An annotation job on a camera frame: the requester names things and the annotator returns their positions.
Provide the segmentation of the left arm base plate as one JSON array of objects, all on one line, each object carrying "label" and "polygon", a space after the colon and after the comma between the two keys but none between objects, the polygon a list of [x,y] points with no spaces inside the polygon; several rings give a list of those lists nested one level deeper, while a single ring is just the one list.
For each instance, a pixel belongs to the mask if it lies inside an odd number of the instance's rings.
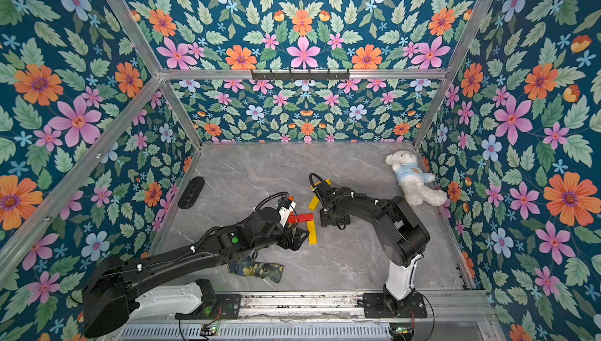
[{"label": "left arm base plate", "polygon": [[217,294],[204,300],[198,308],[189,314],[178,313],[177,320],[233,320],[238,319],[242,296],[239,294]]}]

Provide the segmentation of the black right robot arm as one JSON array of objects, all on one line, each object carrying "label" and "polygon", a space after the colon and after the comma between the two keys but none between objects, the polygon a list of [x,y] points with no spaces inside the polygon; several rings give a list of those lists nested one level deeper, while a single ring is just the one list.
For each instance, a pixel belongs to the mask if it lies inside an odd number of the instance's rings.
[{"label": "black right robot arm", "polygon": [[424,258],[430,234],[406,199],[400,195],[376,199],[348,187],[335,188],[325,181],[314,184],[312,190],[322,206],[322,227],[344,230],[352,217],[372,225],[390,262],[384,298],[390,304],[408,300],[415,291],[416,268]]}]

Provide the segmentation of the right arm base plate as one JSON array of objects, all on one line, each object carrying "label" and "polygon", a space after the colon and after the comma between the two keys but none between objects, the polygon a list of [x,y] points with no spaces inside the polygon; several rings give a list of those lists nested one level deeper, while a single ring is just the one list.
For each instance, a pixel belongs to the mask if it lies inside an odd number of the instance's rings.
[{"label": "right arm base plate", "polygon": [[410,293],[403,300],[396,300],[391,294],[364,293],[357,301],[366,318],[427,318],[424,296],[418,292]]}]

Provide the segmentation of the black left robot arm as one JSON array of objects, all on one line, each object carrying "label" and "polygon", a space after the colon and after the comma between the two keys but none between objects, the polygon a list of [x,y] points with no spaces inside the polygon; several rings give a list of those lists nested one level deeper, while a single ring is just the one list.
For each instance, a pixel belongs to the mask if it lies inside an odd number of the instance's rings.
[{"label": "black left robot arm", "polygon": [[84,336],[106,336],[141,308],[139,297],[182,276],[245,259],[253,251],[277,245],[297,251],[309,232],[285,227],[272,207],[256,210],[234,225],[213,227],[199,241],[175,250],[123,261],[104,259],[82,289]]}]

